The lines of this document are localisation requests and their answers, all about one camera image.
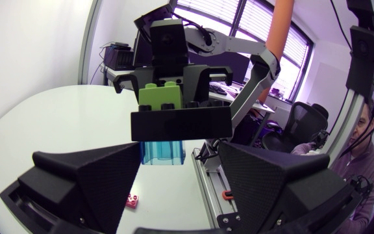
window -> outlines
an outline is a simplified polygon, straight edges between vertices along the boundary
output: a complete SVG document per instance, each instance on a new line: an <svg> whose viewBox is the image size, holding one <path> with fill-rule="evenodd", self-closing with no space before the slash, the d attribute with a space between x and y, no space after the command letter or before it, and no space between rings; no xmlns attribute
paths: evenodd
<svg viewBox="0 0 374 234"><path fill-rule="evenodd" d="M178 0L175 13L223 34L265 42L273 6L265 0ZM281 73L271 96L293 102L305 74L313 43L294 23L281 58Z"/></svg>

man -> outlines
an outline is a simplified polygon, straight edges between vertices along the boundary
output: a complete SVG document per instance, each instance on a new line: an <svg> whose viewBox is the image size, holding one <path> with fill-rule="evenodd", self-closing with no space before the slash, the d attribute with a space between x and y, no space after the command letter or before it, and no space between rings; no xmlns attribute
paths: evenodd
<svg viewBox="0 0 374 234"><path fill-rule="evenodd" d="M374 118L371 110L373 104L364 104L362 115L349 140L351 145L364 131L366 136L374 128ZM293 154L306 154L312 150L313 143L300 144L291 152ZM352 176L364 176L373 183L369 197L358 205L352 216L348 218L337 233L363 233L368 225L374 205L374 145L371 143L371 135L353 148L349 153L336 158L330 169L336 172L344 181L350 182Z"/></svg>

green lego brick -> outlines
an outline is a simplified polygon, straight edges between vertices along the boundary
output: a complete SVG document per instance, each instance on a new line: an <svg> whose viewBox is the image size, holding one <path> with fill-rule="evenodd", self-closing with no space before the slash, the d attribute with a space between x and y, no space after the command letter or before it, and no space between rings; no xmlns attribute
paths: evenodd
<svg viewBox="0 0 374 234"><path fill-rule="evenodd" d="M168 81L163 87L150 83L139 90L139 105L150 105L152 111L159 111L163 103L173 103L176 109L181 109L182 94L175 82Z"/></svg>

window blind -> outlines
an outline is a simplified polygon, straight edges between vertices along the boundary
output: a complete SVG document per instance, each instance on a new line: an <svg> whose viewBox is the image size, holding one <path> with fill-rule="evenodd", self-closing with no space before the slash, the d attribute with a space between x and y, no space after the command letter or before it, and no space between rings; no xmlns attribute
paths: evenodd
<svg viewBox="0 0 374 234"><path fill-rule="evenodd" d="M247 0L240 20L239 30L251 33L257 38L266 41L271 27L272 15L270 8L255 0ZM301 67L306 49L307 41L291 27L286 40L284 54Z"/></svg>
<svg viewBox="0 0 374 234"><path fill-rule="evenodd" d="M193 9L233 23L239 0L178 0L178 6L187 10Z"/></svg>

metal frame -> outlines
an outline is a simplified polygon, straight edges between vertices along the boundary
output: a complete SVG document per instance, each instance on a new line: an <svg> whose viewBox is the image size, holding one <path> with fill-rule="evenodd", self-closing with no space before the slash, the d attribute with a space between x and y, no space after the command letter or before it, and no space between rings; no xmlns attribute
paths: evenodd
<svg viewBox="0 0 374 234"><path fill-rule="evenodd" d="M208 221L211 228L218 228L217 217L219 215L238 212L238 208L234 200L224 200L221 193L224 190L230 190L227 183L227 178L220 164L217 171L210 172L210 170L203 166L201 161L195 160L195 156L199 154L198 149L194 149L192 153L193 164L197 179L199 181L201 195L205 203Z"/></svg>
<svg viewBox="0 0 374 234"><path fill-rule="evenodd" d="M86 22L86 28L84 29L83 34L81 58L79 61L79 74L77 77L78 85L88 84L90 55L92 54L92 44L94 42L95 30L97 20L99 19L101 5L102 0L93 0L92 6L90 7L88 21Z"/></svg>
<svg viewBox="0 0 374 234"><path fill-rule="evenodd" d="M326 153L330 156L329 166L347 147L350 136L362 114L363 104L363 96L357 94L353 90L348 91L340 117L337 119L336 125L334 126L334 131L320 150L320 153Z"/></svg>

